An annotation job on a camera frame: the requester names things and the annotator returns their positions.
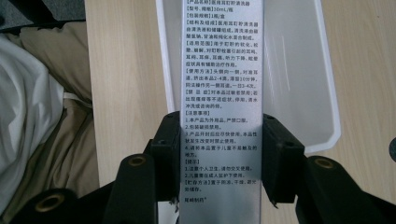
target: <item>white label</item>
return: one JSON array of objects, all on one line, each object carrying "label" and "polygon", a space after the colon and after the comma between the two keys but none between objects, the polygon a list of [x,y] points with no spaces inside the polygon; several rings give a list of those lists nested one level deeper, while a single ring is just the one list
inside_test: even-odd
[{"label": "white label", "polygon": [[260,223],[263,0],[182,10],[180,223]]}]

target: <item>white cloth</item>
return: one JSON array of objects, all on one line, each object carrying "label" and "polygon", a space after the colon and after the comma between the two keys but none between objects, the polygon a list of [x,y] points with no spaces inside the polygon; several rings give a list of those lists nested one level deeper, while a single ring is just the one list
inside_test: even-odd
[{"label": "white cloth", "polygon": [[63,93],[43,63],[0,35],[0,214],[58,123]]}]

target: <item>white plastic container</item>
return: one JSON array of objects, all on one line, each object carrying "label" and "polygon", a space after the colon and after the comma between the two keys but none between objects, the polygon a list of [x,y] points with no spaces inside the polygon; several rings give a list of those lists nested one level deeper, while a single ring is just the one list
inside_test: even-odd
[{"label": "white plastic container", "polygon": [[[157,0],[168,111],[180,109],[181,0]],[[320,0],[265,0],[264,113],[279,119],[305,152],[341,135]]]}]

